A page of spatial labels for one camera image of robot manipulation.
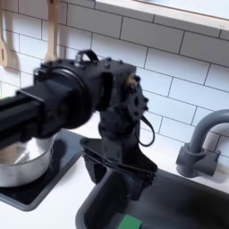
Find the faucet spout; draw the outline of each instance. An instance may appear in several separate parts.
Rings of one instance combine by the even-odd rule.
[[[229,123],[229,110],[220,110],[204,117],[197,125],[189,144],[189,151],[199,153],[202,150],[208,132],[216,125]]]
[[[214,174],[220,152],[215,155],[206,153],[202,146],[208,132],[221,123],[229,123],[229,110],[211,113],[198,123],[191,142],[181,147],[176,160],[179,174],[189,178],[198,176],[199,172],[211,176]]]

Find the sink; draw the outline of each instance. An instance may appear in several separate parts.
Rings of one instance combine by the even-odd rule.
[[[175,174],[159,170],[139,201],[126,196],[121,175],[108,172],[78,211],[77,228],[114,229],[127,214],[141,229],[229,228],[229,195]]]

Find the stainless steel bowl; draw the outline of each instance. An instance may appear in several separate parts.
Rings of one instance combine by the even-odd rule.
[[[37,180],[48,169],[55,136],[16,143],[0,150],[0,187],[18,187]]]

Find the black stovetop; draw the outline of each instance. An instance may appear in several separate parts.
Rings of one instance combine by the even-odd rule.
[[[78,134],[61,130],[49,168],[38,180],[18,188],[0,188],[0,200],[23,211],[36,208],[81,156]]]

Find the wooden utensil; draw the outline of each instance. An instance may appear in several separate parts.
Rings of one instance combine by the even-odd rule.
[[[2,0],[0,0],[0,65],[6,67],[8,65],[9,49],[4,42],[2,3]]]
[[[54,61],[57,58],[57,6],[59,0],[47,0],[48,4],[48,38],[47,38],[47,54],[44,59]]]

